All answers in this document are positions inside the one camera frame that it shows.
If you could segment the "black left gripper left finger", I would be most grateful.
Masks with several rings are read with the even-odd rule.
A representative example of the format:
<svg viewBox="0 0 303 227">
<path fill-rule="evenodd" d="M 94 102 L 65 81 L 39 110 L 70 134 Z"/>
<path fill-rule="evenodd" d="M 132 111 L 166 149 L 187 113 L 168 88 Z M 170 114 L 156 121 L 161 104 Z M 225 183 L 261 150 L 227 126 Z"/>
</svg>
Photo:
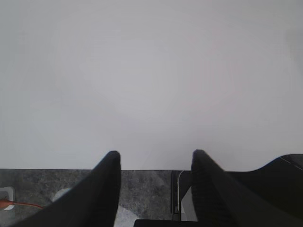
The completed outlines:
<svg viewBox="0 0 303 227">
<path fill-rule="evenodd" d="M 117 151 L 108 152 L 82 181 L 17 227 L 112 227 L 121 189 Z"/>
</svg>

